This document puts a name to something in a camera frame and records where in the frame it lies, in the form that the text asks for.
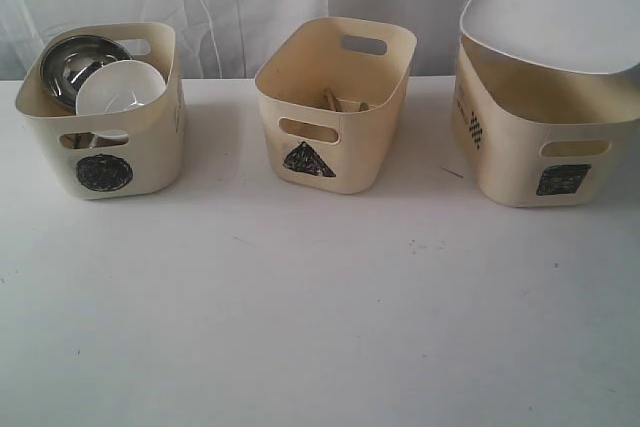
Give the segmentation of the small dark stick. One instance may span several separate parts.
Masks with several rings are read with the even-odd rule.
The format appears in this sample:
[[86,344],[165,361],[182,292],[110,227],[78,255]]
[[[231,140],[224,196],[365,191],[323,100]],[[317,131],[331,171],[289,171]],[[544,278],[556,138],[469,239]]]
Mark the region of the small dark stick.
[[464,175],[462,175],[460,173],[457,173],[457,172],[455,172],[453,170],[450,170],[450,169],[448,169],[448,168],[446,168],[444,166],[441,166],[440,169],[443,170],[444,172],[447,172],[447,173],[459,178],[459,179],[464,179]]

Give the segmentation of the white square plate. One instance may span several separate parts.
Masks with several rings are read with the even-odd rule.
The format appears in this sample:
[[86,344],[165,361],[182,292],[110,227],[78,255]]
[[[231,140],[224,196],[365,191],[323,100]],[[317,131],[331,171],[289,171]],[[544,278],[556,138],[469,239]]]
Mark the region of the white square plate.
[[468,0],[464,35],[507,57],[611,75],[639,63],[639,0]]

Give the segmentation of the cream bin with circle mark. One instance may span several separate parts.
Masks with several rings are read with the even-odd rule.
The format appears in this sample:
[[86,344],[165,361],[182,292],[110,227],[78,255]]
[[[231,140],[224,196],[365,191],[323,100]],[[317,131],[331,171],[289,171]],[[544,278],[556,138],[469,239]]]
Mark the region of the cream bin with circle mark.
[[36,58],[16,96],[15,106],[49,167],[67,193],[81,199],[103,199],[147,194],[170,185],[182,165],[186,109],[181,84],[176,33],[157,22],[86,26],[63,32],[48,42],[74,35],[97,35],[113,41],[145,40],[150,51],[140,59],[160,71],[166,91],[154,105],[163,116],[153,129],[123,145],[98,139],[94,148],[69,150],[59,137],[76,126],[107,130],[111,126],[92,117],[77,117],[53,100],[40,82],[41,57]]

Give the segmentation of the cream bin with triangle mark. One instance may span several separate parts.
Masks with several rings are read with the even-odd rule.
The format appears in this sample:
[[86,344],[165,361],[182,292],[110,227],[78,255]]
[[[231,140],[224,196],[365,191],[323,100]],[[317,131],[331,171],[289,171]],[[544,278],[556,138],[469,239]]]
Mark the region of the cream bin with triangle mark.
[[[255,76],[266,147],[282,179],[340,194],[376,180],[404,106],[417,38],[387,23],[323,17],[299,26]],[[329,88],[343,112],[328,109]],[[366,112],[353,112],[367,102]]]

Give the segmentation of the white bowl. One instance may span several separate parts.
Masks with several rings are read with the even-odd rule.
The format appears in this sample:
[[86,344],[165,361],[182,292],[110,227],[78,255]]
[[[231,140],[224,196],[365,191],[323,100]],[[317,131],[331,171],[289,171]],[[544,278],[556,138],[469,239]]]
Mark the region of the white bowl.
[[98,139],[123,145],[153,129],[163,116],[154,103],[166,91],[166,81],[158,69],[140,60],[123,60],[100,68],[83,83],[76,97],[76,116],[92,117],[111,126],[90,130],[76,126],[74,133],[91,134]]

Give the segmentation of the cream bin with square mark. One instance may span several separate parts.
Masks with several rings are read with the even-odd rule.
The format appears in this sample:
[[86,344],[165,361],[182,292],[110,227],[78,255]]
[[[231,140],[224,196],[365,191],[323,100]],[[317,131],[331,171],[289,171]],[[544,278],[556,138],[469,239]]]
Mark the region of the cream bin with square mark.
[[475,181],[511,207],[593,200],[639,129],[629,73],[537,66],[460,38],[451,128]]

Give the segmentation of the steel bowl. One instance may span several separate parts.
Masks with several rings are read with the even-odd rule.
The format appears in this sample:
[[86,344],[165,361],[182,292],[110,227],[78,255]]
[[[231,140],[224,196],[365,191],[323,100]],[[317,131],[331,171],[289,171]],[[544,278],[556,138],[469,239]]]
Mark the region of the steel bowl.
[[43,53],[40,82],[49,96],[69,112],[76,112],[77,94],[97,70],[114,62],[132,60],[121,44],[97,35],[64,38]]

